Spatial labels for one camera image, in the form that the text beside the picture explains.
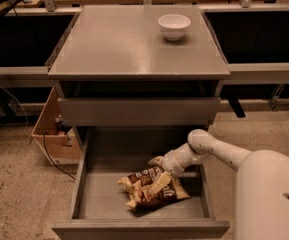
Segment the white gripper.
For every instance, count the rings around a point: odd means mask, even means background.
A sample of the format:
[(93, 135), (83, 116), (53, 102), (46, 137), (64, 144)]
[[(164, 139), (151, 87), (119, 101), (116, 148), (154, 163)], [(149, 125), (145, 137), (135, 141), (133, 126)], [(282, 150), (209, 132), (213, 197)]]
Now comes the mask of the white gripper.
[(171, 150), (163, 157), (157, 156), (148, 161), (150, 166), (160, 166), (167, 172), (161, 173), (151, 185), (150, 193), (157, 194), (171, 181), (171, 174), (179, 176), (187, 167), (203, 163), (207, 154), (194, 151), (188, 144), (183, 144), (177, 149)]

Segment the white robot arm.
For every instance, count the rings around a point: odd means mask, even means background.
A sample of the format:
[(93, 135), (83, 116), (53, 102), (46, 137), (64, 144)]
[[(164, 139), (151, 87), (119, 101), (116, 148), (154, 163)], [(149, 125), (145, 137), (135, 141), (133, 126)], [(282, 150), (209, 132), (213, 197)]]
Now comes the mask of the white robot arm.
[(250, 151), (196, 129), (187, 142), (149, 161), (174, 176), (212, 155), (236, 171), (235, 240), (289, 240), (289, 157)]

